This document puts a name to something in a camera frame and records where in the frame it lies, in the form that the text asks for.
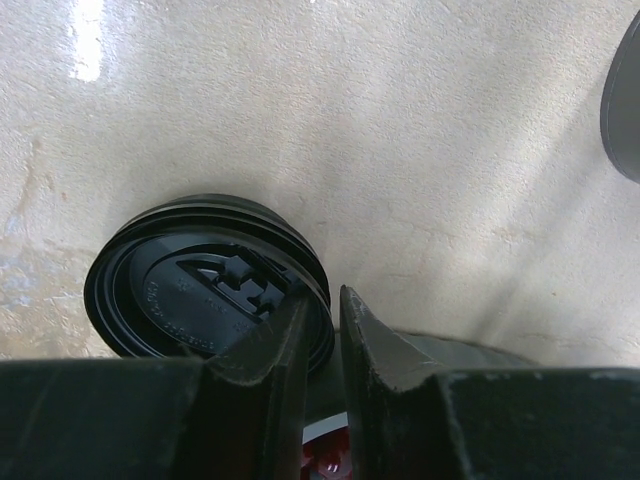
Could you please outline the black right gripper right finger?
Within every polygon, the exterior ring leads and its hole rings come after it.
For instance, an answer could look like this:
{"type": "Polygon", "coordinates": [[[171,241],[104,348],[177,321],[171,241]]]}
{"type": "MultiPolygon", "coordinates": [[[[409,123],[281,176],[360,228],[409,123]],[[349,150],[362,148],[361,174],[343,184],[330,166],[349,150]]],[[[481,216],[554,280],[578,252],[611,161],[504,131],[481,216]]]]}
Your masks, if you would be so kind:
{"type": "Polygon", "coordinates": [[[357,479],[635,479],[632,368],[455,368],[351,287],[340,334],[357,479]]]}

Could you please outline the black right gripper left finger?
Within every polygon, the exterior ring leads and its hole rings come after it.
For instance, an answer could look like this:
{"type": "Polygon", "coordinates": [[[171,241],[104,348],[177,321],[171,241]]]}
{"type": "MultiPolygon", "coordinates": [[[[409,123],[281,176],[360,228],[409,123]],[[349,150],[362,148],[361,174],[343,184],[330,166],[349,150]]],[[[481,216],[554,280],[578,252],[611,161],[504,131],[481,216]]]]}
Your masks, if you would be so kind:
{"type": "Polygon", "coordinates": [[[204,361],[1,365],[5,479],[296,479],[309,298],[204,361]]]}

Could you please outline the green paper coffee cup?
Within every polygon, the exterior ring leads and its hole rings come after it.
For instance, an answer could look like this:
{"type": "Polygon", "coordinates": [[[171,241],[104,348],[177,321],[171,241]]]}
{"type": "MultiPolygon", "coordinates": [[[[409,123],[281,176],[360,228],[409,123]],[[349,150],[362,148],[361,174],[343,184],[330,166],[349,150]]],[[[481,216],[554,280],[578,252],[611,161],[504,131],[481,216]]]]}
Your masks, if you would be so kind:
{"type": "MultiPolygon", "coordinates": [[[[515,354],[481,345],[407,332],[399,336],[445,367],[506,368],[533,364],[515,354]]],[[[339,337],[335,338],[327,364],[308,381],[302,444],[302,479],[353,477],[339,337]]]]}

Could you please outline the black coffee cup lid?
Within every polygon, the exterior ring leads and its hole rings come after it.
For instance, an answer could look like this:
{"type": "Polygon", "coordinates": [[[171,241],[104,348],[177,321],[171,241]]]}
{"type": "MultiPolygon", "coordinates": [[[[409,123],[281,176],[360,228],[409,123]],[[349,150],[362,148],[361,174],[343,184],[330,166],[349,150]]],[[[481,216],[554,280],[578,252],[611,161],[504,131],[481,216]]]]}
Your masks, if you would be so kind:
{"type": "Polygon", "coordinates": [[[122,226],[91,265],[84,306],[123,357],[209,359],[274,317],[303,286],[311,374],[330,360],[329,282],[311,244],[268,207],[207,193],[174,199],[122,226]]]}

